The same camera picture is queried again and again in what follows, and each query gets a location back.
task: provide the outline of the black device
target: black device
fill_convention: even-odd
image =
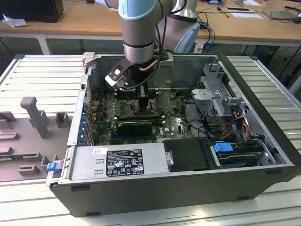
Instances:
[[[252,12],[249,8],[236,8],[236,7],[225,7],[228,11],[244,11],[244,12]]]
[[[62,0],[0,1],[1,14],[13,19],[56,23],[63,10]]]
[[[152,123],[148,121],[141,122],[121,122],[117,126],[120,136],[149,136],[152,132]]]

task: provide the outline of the blue connector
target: blue connector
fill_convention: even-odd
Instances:
[[[79,137],[77,138],[77,142],[78,142],[78,145],[82,145],[82,144],[84,143],[84,138],[81,137],[81,136],[79,136]]]
[[[83,112],[87,112],[89,105],[87,103],[83,104]]]
[[[87,117],[83,115],[83,116],[80,118],[80,120],[81,120],[81,121],[86,121],[86,120],[87,120]]]
[[[60,167],[59,162],[50,162],[50,163],[48,163],[46,170],[48,172],[51,172],[51,171],[57,172],[57,171],[60,171],[59,167]]]
[[[86,123],[84,121],[81,121],[79,124],[79,127],[85,128],[86,127]]]
[[[80,135],[83,135],[83,134],[84,134],[83,128],[80,128],[80,129],[79,129],[79,134],[80,134]]]
[[[233,147],[230,143],[216,143],[213,145],[215,152],[233,152]]]

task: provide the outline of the power supply label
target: power supply label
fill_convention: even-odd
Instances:
[[[107,152],[108,177],[144,174],[142,149]]]

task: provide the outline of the blue latch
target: blue latch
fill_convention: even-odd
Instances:
[[[233,147],[230,143],[216,143],[213,145],[215,152],[233,152]]]
[[[60,171],[59,166],[60,166],[59,162],[50,162],[47,165],[47,171],[48,172],[51,172],[51,171]]]

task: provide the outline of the paper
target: paper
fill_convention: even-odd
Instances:
[[[252,13],[232,13],[232,15],[239,18],[263,19],[260,15]]]
[[[12,19],[12,18],[9,18],[9,17],[5,16],[4,14],[3,14],[3,18],[4,19],[2,20],[2,22],[5,23],[7,26],[12,27],[12,28],[21,27],[21,26],[27,26],[28,25],[26,23],[26,21],[23,20],[23,19],[17,19],[17,20],[15,20],[15,19]]]
[[[244,0],[244,4],[247,6],[261,6],[261,4],[257,3],[254,0]]]

